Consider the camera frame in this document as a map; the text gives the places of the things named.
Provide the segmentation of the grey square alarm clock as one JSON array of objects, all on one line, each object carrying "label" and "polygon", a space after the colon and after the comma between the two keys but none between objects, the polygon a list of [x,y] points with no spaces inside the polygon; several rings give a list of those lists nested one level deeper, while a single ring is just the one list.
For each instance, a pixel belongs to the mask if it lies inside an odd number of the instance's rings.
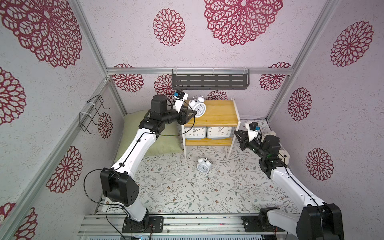
[{"label": "grey square alarm clock", "polygon": [[208,139],[226,139],[231,136],[232,127],[207,127]]}]

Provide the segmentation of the wooden white-framed two-tier shelf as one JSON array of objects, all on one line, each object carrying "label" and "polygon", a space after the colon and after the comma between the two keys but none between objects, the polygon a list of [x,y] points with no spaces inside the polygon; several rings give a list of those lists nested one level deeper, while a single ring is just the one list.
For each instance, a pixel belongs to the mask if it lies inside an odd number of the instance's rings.
[{"label": "wooden white-framed two-tier shelf", "polygon": [[206,112],[203,116],[195,121],[190,121],[186,125],[181,126],[181,130],[190,129],[191,127],[206,127],[206,128],[229,128],[231,131],[229,136],[219,139],[186,139],[182,137],[182,145],[184,149],[184,157],[187,157],[187,146],[222,146],[226,150],[226,158],[228,159],[232,153],[235,137],[233,131],[237,131],[241,125],[241,119],[237,104],[234,98],[231,100],[206,100]]}]

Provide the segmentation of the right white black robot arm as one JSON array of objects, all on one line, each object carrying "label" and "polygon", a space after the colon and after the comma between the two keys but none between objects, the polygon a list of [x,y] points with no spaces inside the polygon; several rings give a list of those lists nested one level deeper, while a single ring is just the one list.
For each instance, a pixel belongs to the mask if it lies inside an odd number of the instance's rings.
[{"label": "right white black robot arm", "polygon": [[258,128],[234,132],[241,150],[249,149],[259,159],[263,173],[284,190],[294,202],[300,214],[285,213],[278,207],[260,209],[256,218],[264,231],[281,229],[299,240],[343,240],[344,228],[341,209],[328,204],[313,194],[289,170],[285,156],[280,153],[280,139],[274,135],[262,135]]}]

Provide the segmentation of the white twin-bell clock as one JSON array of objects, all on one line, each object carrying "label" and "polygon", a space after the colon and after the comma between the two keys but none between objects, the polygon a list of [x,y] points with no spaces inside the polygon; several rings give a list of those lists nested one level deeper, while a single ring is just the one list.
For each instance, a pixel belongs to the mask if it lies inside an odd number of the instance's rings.
[{"label": "white twin-bell clock", "polygon": [[207,106],[205,104],[205,99],[201,95],[194,96],[190,101],[189,101],[189,106],[190,109],[195,111],[195,117],[200,118],[202,117],[206,110]]},{"label": "white twin-bell clock", "polygon": [[212,163],[206,158],[198,159],[197,169],[202,173],[208,173],[212,168]]}]

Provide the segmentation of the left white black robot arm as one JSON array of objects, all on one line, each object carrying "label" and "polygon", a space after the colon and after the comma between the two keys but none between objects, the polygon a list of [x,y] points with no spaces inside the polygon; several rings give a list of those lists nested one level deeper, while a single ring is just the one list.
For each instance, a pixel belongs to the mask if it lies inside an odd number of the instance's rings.
[{"label": "left white black robot arm", "polygon": [[126,214],[125,223],[134,231],[144,232],[151,228],[149,210],[139,197],[139,185],[134,175],[149,148],[162,136],[165,126],[174,122],[184,125],[196,118],[197,112],[188,104],[188,94],[177,91],[173,104],[164,95],[155,95],[151,109],[142,119],[133,141],[122,157],[100,172],[103,195],[112,201],[113,208],[121,208]]}]

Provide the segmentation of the grey square clock face-down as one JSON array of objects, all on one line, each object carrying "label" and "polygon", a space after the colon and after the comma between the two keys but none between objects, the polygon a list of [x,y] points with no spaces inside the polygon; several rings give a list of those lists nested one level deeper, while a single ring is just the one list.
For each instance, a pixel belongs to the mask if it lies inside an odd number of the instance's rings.
[{"label": "grey square clock face-down", "polygon": [[206,138],[207,136],[207,128],[206,127],[193,127],[186,128],[186,133],[184,134],[186,139],[194,139],[201,140]]}]

